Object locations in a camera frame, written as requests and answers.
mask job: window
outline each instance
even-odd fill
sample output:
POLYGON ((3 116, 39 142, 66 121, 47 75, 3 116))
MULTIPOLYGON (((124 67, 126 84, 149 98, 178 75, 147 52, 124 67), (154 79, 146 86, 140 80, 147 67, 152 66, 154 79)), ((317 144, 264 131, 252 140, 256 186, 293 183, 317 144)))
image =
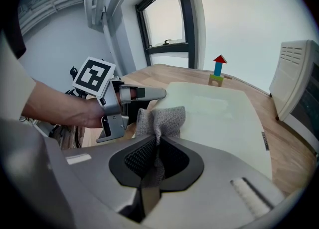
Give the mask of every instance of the window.
POLYGON ((159 58, 169 62, 172 57, 170 65, 181 60, 182 67, 188 62, 189 68, 195 68, 197 40, 191 0, 143 0, 136 5, 136 11, 148 66, 159 58), (183 52, 183 56, 172 55, 174 52, 183 52), (158 53, 169 53, 169 56, 150 56, 158 53))

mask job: hand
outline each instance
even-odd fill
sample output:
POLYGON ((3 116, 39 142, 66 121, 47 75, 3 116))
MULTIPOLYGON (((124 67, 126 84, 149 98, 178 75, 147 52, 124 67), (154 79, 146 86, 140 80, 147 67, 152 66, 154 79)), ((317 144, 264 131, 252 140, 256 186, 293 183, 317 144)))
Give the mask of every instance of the hand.
MULTIPOLYGON (((116 93, 116 97, 121 102, 120 94, 116 93)), ((136 97, 136 90, 131 89, 131 98, 136 97)), ((86 106, 88 108, 87 120, 85 120, 84 126, 87 128, 101 128, 101 118, 104 116, 104 111, 96 98, 86 100, 86 106)))

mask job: knit fabric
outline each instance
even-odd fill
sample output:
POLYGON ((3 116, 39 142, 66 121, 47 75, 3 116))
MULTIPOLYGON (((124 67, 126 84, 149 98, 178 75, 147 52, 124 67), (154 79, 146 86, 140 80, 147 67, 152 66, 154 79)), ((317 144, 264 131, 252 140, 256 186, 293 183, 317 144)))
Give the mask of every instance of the knit fabric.
MULTIPOLYGON (((162 135, 179 137, 180 128, 184 124, 185 118, 184 106, 153 111, 140 109, 137 116, 136 136, 155 134, 156 145, 158 146, 162 135)), ((158 186, 164 179, 165 170, 159 157, 159 150, 157 150, 154 167, 156 168, 156 175, 153 180, 148 181, 145 187, 158 186)))

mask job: white sleeve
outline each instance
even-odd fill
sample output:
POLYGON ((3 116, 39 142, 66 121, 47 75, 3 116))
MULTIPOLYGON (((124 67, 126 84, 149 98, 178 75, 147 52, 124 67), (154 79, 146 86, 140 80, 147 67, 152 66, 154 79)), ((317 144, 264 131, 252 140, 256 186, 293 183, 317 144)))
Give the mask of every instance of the white sleeve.
POLYGON ((0 33, 0 117, 18 120, 35 81, 13 54, 3 31, 0 33))

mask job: wooden table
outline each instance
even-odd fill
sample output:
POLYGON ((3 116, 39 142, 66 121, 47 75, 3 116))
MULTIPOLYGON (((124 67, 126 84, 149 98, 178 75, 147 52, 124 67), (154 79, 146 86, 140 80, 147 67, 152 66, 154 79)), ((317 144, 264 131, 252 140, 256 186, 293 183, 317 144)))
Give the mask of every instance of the wooden table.
MULTIPOLYGON (((126 84, 166 88, 170 82, 175 81, 207 85, 211 73, 211 71, 156 64, 130 73, 122 79, 126 84)), ((269 144, 274 184, 285 195, 304 187, 316 165, 316 158, 307 143, 293 130, 275 120, 275 105, 267 93, 233 76, 225 75, 225 77, 222 86, 244 91, 258 114, 269 144)), ((155 102, 150 103, 148 110, 152 109, 155 102)), ((130 125, 121 139, 131 138, 135 127, 134 124, 130 125)), ((86 129, 82 146, 97 145, 95 140, 101 130, 86 129)))

